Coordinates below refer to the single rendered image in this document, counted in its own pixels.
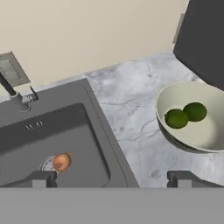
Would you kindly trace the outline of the brown onion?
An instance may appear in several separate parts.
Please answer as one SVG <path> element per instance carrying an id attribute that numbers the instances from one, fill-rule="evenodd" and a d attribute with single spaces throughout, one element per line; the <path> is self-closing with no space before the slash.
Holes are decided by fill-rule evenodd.
<path id="1" fill-rule="evenodd" d="M 60 153 L 56 155 L 52 161 L 52 167 L 57 172 L 63 172 L 70 166 L 71 163 L 72 163 L 71 152 L 68 151 L 66 153 Z"/>

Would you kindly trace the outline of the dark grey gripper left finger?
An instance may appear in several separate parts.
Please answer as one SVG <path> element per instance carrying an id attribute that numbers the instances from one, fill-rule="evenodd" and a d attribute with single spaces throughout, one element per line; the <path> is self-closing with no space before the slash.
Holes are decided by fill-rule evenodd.
<path id="1" fill-rule="evenodd" d="M 56 187 L 56 171 L 33 171 L 27 177 L 2 185 L 2 188 L 51 188 Z"/>

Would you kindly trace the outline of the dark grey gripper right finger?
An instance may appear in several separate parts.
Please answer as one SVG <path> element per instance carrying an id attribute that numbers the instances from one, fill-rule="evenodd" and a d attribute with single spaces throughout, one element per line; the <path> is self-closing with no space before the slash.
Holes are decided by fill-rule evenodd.
<path id="1" fill-rule="evenodd" d="M 222 188 L 222 185 L 201 179 L 190 171 L 168 171 L 167 186 L 170 188 Z"/>

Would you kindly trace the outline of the grey wall socket plate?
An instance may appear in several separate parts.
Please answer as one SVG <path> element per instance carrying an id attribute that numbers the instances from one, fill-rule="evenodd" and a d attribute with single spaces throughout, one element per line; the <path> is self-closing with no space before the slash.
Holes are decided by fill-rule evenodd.
<path id="1" fill-rule="evenodd" d="M 0 53 L 0 72 L 13 87 L 31 82 L 13 52 Z"/>

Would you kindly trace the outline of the dark grey tap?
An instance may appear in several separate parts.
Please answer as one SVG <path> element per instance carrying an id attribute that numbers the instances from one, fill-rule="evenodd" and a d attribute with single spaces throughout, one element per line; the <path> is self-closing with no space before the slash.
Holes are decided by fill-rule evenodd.
<path id="1" fill-rule="evenodd" d="M 0 72 L 0 84 L 7 91 L 10 99 L 17 105 L 18 109 L 21 112 L 28 112 L 31 109 L 30 103 L 35 102 L 39 99 L 38 94 L 34 91 L 32 87 L 30 87 L 31 94 L 21 95 L 4 78 L 1 72 Z"/>

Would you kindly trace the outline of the dark grey sink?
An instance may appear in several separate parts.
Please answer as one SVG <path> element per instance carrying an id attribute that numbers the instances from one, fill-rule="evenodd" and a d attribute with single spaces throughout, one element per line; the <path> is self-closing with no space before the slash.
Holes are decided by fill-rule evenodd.
<path id="1" fill-rule="evenodd" d="M 50 171 L 52 157 L 71 153 L 57 187 L 137 187 L 88 80 L 38 92 L 31 110 L 0 102 L 0 186 Z"/>

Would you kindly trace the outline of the dark grey cabinet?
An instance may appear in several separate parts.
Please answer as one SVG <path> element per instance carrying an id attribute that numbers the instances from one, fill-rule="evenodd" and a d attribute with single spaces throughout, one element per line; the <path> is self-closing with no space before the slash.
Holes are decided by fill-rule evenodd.
<path id="1" fill-rule="evenodd" d="M 204 82 L 224 91 L 224 0 L 190 0 L 173 53 Z"/>

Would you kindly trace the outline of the green lime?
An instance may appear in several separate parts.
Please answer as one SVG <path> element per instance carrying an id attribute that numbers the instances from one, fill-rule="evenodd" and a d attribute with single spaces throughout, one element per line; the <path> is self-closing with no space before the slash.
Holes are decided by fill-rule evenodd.
<path id="1" fill-rule="evenodd" d="M 188 103 L 183 111 L 187 113 L 190 122 L 200 122 L 207 116 L 207 108 L 200 102 Z"/>
<path id="2" fill-rule="evenodd" d="M 188 124 L 187 114 L 178 108 L 170 109 L 164 115 L 165 123 L 173 129 L 182 129 Z"/>

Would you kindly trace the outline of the white bowl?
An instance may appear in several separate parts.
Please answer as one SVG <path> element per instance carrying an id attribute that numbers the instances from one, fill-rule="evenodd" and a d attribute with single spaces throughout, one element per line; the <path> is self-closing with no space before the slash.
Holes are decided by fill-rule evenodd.
<path id="1" fill-rule="evenodd" d="M 191 102 L 206 107 L 206 117 L 189 122 L 182 129 L 172 129 L 165 123 L 170 109 L 183 109 Z M 224 151 L 224 92 L 206 83 L 184 81 L 170 84 L 160 91 L 156 100 L 156 115 L 160 128 L 171 139 L 196 151 Z"/>

